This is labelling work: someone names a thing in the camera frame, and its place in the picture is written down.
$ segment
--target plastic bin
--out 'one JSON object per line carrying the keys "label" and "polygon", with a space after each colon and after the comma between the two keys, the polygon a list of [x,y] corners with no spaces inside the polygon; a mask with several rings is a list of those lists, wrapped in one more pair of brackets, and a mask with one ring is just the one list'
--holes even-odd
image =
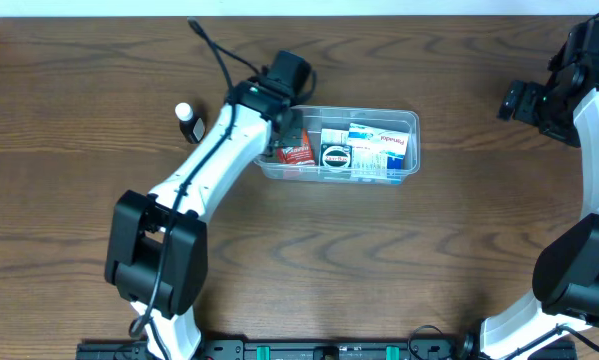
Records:
{"label": "plastic bin", "polygon": [[412,111],[337,108],[325,106],[296,106],[294,111],[303,115],[303,126],[307,129],[310,146],[319,162],[321,129],[348,130],[350,123],[409,133],[408,147],[402,169],[374,170],[363,172],[354,168],[332,169],[315,165],[291,165],[278,162],[276,157],[260,155],[255,164],[261,166],[264,175],[271,179],[320,181],[336,183],[367,183],[399,185],[416,173],[421,166],[419,143],[419,118]]}

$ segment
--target wood grain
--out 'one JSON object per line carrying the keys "label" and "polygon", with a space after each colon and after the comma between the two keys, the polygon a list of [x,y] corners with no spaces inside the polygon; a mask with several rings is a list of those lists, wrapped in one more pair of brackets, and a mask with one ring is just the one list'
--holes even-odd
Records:
{"label": "wood grain", "polygon": [[[577,221],[581,159],[495,114],[509,81],[545,81],[580,20],[202,19],[255,63],[304,56],[315,105],[416,111],[423,161],[399,187],[247,168],[209,230],[200,326],[254,339],[459,333],[523,295],[540,251]],[[112,207],[194,149],[173,106],[203,99],[214,118],[224,93],[183,18],[0,19],[0,359],[126,338],[133,314],[103,280]]]}

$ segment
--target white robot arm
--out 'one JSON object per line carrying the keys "label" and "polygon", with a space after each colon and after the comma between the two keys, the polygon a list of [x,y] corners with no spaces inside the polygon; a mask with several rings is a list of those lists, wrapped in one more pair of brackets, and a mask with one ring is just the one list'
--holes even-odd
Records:
{"label": "white robot arm", "polygon": [[[584,198],[581,218],[599,214],[599,91],[592,89],[574,114],[574,124],[581,139]],[[486,319],[481,327],[481,352],[492,359],[502,359],[517,348],[531,343],[557,325],[567,325],[576,331],[589,329],[584,319],[566,315],[548,315],[530,290],[503,313]],[[525,360],[534,351],[552,343],[562,335],[553,335],[537,344],[533,350],[516,359]]]}
{"label": "white robot arm", "polygon": [[[540,132],[567,144],[576,146],[580,141],[584,195],[581,211],[582,221],[577,225],[579,229],[584,228],[584,222],[593,224],[588,220],[591,219],[591,216],[599,215],[598,54],[599,21],[580,24],[572,30],[568,42],[560,53],[551,60],[549,69],[554,73],[546,87],[534,83],[524,84],[520,87],[518,86],[519,82],[513,82],[508,96],[504,99],[504,103],[509,105],[509,109],[512,106],[516,107],[516,119],[535,125],[539,127]],[[532,113],[532,117],[527,116],[529,112]],[[507,119],[509,115],[510,113],[502,108],[500,117]],[[559,301],[571,301],[571,299],[565,299],[570,295],[569,291],[574,292],[573,289],[578,289],[577,287],[584,283],[592,288],[595,286],[595,281],[599,281],[596,279],[599,277],[599,259],[593,261],[591,258],[586,258],[585,252],[593,251],[592,247],[584,248],[587,238],[582,239],[587,236],[592,239],[599,234],[599,231],[596,231],[592,225],[588,225],[584,231],[573,234],[574,231],[570,231],[557,242],[561,242],[559,245],[576,248],[579,254],[572,254],[571,258],[549,259],[549,256],[556,257],[557,252],[551,253],[550,247],[546,249],[544,253],[548,254],[544,256],[542,253],[535,267],[533,290],[526,293],[503,313],[482,322],[478,339],[480,353],[492,359],[514,357],[525,360],[536,350],[566,334],[555,331],[558,326],[568,326],[575,331],[583,331],[593,325],[599,326],[599,319],[593,315],[593,313],[599,315],[599,298],[594,298],[599,295],[599,292],[592,295],[586,293],[585,296],[582,296],[581,303],[578,304],[578,311],[561,309],[552,315],[545,312],[547,307],[550,308]],[[594,252],[599,253],[599,248],[595,248]],[[569,260],[572,260],[572,263],[568,266],[564,265],[563,271],[549,275],[554,278],[567,279],[567,281],[564,280],[564,283],[569,283],[568,286],[564,285],[564,292],[557,295],[562,298],[555,298],[551,295],[548,299],[543,288],[550,281],[540,278],[545,272],[544,267],[540,264],[552,261],[555,267],[560,267],[561,263],[566,263]],[[596,267],[596,273],[593,271],[590,274],[585,274],[590,267]],[[517,349],[522,348],[524,348],[522,353],[516,352]]]}
{"label": "white robot arm", "polygon": [[[147,196],[128,191],[117,202],[105,270],[106,281],[140,314],[131,335],[140,335],[145,327],[149,352],[169,360],[190,359],[201,340],[192,304],[208,270],[207,224],[257,155],[271,147],[301,145],[301,119],[291,106],[310,97],[315,81],[313,73],[312,90],[300,95],[311,74],[302,58],[280,51],[259,73],[213,43],[194,18],[188,23],[217,57],[229,85],[226,104],[212,131],[179,169]],[[219,51],[249,65],[256,76],[232,86]],[[182,109],[176,111],[180,120],[190,120]],[[201,133],[192,127],[192,138],[184,132],[188,141]],[[164,232],[163,244],[146,236],[157,231]]]}
{"label": "white robot arm", "polygon": [[[199,220],[206,224],[210,223],[217,205],[239,174],[257,155],[264,153],[270,142],[272,134],[270,121],[264,120],[260,112],[243,105],[237,105],[236,111],[231,137],[218,148],[213,155],[213,160],[202,167],[192,179],[177,209],[182,214],[190,210],[196,212]],[[212,131],[188,160],[168,179],[150,190],[150,194],[157,196],[157,203],[172,208],[181,182],[223,136],[229,126],[231,112],[232,107],[224,105]],[[139,314],[143,314],[147,308],[140,301],[133,301],[131,305]],[[151,324],[146,325],[148,351],[165,359],[155,339],[155,336],[160,336],[165,350],[169,353],[169,359],[192,358],[201,341],[201,332],[195,324],[193,307],[191,306],[184,314],[174,315],[170,319],[163,317],[159,310],[154,309],[152,318],[156,331],[152,331]]]}

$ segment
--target label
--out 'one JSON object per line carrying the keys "label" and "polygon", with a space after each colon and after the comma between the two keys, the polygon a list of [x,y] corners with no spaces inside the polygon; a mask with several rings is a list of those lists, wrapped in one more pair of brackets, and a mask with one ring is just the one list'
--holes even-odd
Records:
{"label": "label", "polygon": [[321,145],[321,165],[346,168],[352,163],[352,148],[347,145]]}
{"label": "label", "polygon": [[361,178],[387,179],[395,170],[402,168],[403,159],[354,148],[352,176]]}
{"label": "label", "polygon": [[383,130],[370,126],[350,124],[347,144],[355,149],[370,150],[378,154],[403,159],[410,135],[399,131]]}
{"label": "label", "polygon": [[348,130],[321,129],[321,143],[330,145],[346,145]]}
{"label": "label", "polygon": [[203,124],[203,120],[199,119],[195,124],[194,129],[192,129],[192,134],[198,139],[197,141],[201,141],[203,138],[203,134],[206,133],[206,126]]}
{"label": "label", "polygon": [[302,131],[301,146],[277,149],[277,157],[284,164],[314,165],[315,160],[310,149],[310,141],[306,129]]}

